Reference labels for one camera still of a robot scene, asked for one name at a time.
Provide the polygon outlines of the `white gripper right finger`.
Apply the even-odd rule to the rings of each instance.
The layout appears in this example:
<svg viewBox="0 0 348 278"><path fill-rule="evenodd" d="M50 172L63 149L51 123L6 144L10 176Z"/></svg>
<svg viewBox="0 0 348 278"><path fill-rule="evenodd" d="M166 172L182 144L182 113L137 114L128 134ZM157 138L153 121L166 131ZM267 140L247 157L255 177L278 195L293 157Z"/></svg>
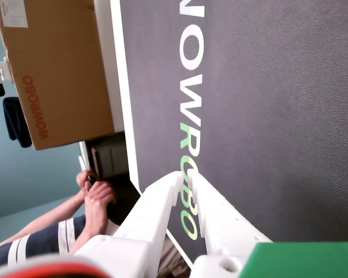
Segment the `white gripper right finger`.
<svg viewBox="0 0 348 278"><path fill-rule="evenodd" d="M191 277L240 277L256 245L271 240L200 173L191 174L191 190L206 245L206 254L193 263Z"/></svg>

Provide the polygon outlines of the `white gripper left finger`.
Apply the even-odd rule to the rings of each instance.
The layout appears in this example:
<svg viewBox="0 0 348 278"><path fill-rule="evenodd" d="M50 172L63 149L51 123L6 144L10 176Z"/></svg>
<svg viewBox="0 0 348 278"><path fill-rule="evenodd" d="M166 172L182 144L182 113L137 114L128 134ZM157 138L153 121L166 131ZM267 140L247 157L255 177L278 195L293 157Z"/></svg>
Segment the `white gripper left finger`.
<svg viewBox="0 0 348 278"><path fill-rule="evenodd" d="M113 236L145 242L164 236L181 188L181 171L171 172L148 186Z"/></svg>

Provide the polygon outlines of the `person's right hand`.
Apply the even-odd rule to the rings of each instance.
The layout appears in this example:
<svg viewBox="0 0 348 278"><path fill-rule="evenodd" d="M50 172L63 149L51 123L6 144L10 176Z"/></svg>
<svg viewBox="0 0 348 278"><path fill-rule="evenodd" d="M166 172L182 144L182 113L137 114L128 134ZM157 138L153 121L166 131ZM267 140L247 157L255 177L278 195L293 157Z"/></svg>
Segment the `person's right hand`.
<svg viewBox="0 0 348 278"><path fill-rule="evenodd" d="M105 232L108 223L107 206L115 202L115 192L109 183L97 181L93 184L85 197L85 227L90 233Z"/></svg>

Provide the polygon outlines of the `person's left hand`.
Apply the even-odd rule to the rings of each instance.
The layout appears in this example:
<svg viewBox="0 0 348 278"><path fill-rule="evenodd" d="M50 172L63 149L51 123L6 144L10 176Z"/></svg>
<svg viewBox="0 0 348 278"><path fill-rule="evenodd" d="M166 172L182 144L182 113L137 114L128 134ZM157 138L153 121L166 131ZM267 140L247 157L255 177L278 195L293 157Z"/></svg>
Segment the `person's left hand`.
<svg viewBox="0 0 348 278"><path fill-rule="evenodd" d="M88 193L93 185L91 180L95 181L95 178L96 178L96 173L91 168L88 168L88 169L82 170L80 173L77 174L76 181L81 191L83 193Z"/></svg>

